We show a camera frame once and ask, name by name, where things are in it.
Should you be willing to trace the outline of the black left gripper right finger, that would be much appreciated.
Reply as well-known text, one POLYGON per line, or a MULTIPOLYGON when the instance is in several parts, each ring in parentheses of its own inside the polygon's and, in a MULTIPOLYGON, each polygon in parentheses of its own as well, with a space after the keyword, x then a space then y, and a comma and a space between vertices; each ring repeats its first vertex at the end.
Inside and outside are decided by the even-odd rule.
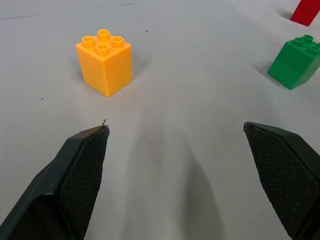
POLYGON ((292 240, 320 240, 320 155, 298 134, 246 122, 259 180, 292 240))

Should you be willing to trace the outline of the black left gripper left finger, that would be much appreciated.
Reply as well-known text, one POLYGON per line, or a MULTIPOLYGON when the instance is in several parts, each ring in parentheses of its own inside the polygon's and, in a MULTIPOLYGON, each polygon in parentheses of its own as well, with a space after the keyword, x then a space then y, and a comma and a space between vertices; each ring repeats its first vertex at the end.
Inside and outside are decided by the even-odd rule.
POLYGON ((0 225, 0 240, 84 240, 109 134, 102 124, 69 137, 0 225))

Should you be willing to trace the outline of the green toy brick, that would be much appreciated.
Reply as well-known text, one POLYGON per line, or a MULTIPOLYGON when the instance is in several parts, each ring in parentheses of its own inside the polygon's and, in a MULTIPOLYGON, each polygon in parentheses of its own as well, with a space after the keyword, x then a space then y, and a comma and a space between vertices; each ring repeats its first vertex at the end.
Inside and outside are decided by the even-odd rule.
POLYGON ((320 42, 305 34, 287 41, 267 74, 292 90, 305 84, 320 68, 320 42))

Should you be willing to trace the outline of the orange toy brick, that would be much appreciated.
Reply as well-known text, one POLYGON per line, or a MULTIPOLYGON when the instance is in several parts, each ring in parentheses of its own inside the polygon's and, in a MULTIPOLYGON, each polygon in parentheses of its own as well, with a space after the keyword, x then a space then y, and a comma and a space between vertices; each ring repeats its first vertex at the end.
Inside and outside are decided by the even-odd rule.
POLYGON ((132 46, 124 38, 100 29, 75 45, 83 80, 106 97, 132 81, 132 46))

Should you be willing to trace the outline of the red toy brick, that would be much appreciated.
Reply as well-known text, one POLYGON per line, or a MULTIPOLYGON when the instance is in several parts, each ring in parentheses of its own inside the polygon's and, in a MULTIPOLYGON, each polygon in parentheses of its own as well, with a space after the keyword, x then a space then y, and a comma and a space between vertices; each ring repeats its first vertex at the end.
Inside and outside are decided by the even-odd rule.
POLYGON ((300 0, 290 20, 309 27, 320 11, 320 0, 300 0))

